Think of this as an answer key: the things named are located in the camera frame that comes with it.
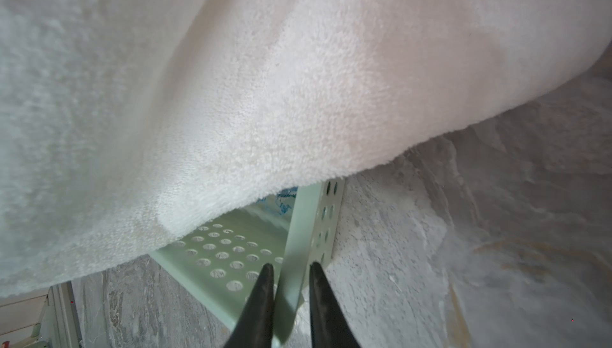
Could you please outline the blue Doraemon towel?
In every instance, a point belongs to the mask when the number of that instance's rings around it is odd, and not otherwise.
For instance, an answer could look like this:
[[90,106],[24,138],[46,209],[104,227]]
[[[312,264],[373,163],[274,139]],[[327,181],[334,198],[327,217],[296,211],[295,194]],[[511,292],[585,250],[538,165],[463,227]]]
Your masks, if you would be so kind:
[[276,194],[261,198],[256,202],[266,212],[278,217],[291,217],[296,201],[297,187],[283,189]]

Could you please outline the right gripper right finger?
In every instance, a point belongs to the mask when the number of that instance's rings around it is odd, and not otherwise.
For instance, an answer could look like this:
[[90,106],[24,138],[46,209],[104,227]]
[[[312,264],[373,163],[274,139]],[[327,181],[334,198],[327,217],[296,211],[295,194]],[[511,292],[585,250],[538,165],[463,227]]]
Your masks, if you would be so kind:
[[309,309],[313,348],[360,348],[319,262],[309,272]]

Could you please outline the plain white towel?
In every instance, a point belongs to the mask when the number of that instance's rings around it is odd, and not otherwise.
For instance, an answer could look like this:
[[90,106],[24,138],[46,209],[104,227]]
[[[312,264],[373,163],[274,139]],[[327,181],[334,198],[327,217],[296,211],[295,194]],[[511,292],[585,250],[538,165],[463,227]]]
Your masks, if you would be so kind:
[[556,89],[611,0],[1,0],[1,293]]

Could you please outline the mint green plastic basket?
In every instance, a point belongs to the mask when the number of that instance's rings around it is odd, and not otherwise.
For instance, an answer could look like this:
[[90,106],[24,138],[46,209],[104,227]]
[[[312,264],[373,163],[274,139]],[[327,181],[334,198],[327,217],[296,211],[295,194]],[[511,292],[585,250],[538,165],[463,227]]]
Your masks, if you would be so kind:
[[261,268],[272,264],[280,304],[273,321],[274,347],[283,346],[304,303],[313,262],[329,265],[345,181],[300,187],[291,217],[256,202],[200,225],[151,254],[167,273],[229,329],[234,329]]

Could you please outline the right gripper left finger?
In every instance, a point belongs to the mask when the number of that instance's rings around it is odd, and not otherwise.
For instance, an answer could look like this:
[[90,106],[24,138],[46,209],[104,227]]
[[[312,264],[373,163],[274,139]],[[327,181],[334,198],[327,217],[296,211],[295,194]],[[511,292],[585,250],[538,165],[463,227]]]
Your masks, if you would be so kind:
[[266,263],[224,348],[271,348],[273,313],[274,268]]

